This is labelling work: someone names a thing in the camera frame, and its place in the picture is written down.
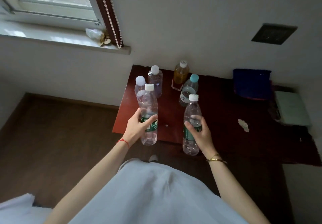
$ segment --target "clear plastic bottle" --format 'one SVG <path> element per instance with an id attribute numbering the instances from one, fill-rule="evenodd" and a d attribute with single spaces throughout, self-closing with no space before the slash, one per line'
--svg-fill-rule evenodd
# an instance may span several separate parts
<path id="1" fill-rule="evenodd" d="M 188 73 L 189 73 L 188 62 L 185 60 L 181 60 L 180 63 L 177 64 L 175 67 L 175 72 L 173 74 L 171 87 L 174 90 L 181 91 L 183 87 L 183 83 L 187 79 Z"/>
<path id="2" fill-rule="evenodd" d="M 182 92 L 180 94 L 179 103 L 181 106 L 186 107 L 189 103 L 189 95 L 196 94 L 198 91 L 199 75 L 192 74 L 183 85 Z"/>
<path id="3" fill-rule="evenodd" d="M 135 92 L 135 95 L 137 97 L 137 100 L 138 100 L 138 103 L 139 103 L 139 107 L 141 108 L 142 107 L 142 98 L 143 98 L 143 95 L 145 94 L 145 79 L 143 76 L 138 76 L 136 79 L 135 79 L 135 88 L 134 88 L 134 92 Z"/>
<path id="4" fill-rule="evenodd" d="M 159 69 L 159 66 L 154 65 L 148 73 L 149 83 L 154 84 L 155 96 L 159 98 L 162 95 L 162 80 L 163 73 Z"/>
<path id="5" fill-rule="evenodd" d="M 142 99 L 143 106 L 141 107 L 140 121 L 145 122 L 151 116 L 158 114 L 158 101 L 154 94 L 154 84 L 145 84 L 145 94 Z M 155 120 L 141 137 L 143 145 L 154 145 L 158 134 L 158 120 Z"/>
<path id="6" fill-rule="evenodd" d="M 183 122 L 188 121 L 197 132 L 202 131 L 201 126 L 201 109 L 198 104 L 199 96 L 197 94 L 189 95 L 190 103 L 184 112 Z M 183 152 L 188 155 L 197 155 L 199 153 L 199 147 L 196 141 L 188 129 L 183 126 Z"/>

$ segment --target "person's left hand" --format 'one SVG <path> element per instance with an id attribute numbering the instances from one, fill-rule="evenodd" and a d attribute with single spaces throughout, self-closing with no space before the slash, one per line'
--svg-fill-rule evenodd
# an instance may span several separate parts
<path id="1" fill-rule="evenodd" d="M 158 115 L 155 114 L 147 119 L 145 122 L 139 122 L 141 108 L 138 108 L 134 115 L 128 120 L 123 139 L 129 143 L 131 147 L 144 133 L 149 125 L 152 124 Z"/>

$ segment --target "green label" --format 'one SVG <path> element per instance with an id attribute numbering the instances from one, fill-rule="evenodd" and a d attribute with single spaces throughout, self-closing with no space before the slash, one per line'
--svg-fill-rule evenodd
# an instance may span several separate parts
<path id="1" fill-rule="evenodd" d="M 202 131 L 202 126 L 195 127 L 197 132 Z M 194 137 L 192 136 L 191 132 L 184 126 L 183 127 L 183 138 L 189 141 L 195 141 Z"/>
<path id="2" fill-rule="evenodd" d="M 140 117 L 140 122 L 145 122 L 146 120 L 148 120 L 148 118 Z M 158 129 L 158 120 L 155 120 L 154 122 L 152 122 L 152 124 L 149 125 L 148 128 L 145 131 L 146 132 L 153 132 L 156 129 Z"/>

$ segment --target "green book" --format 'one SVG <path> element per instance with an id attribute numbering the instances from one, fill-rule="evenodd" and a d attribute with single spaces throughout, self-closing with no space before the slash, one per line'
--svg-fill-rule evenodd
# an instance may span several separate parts
<path id="1" fill-rule="evenodd" d="M 283 123 L 298 126 L 311 125 L 304 102 L 299 94 L 276 91 L 275 98 Z"/>

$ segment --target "person's left arm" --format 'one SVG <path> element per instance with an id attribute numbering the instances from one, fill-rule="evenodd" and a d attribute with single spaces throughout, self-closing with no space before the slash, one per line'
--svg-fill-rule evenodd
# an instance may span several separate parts
<path id="1" fill-rule="evenodd" d="M 140 109 L 128 120 L 123 139 L 93 167 L 82 180 L 55 206 L 44 224 L 68 223 L 117 173 L 125 155 L 145 129 L 157 119 L 151 116 L 147 121 L 139 122 Z"/>

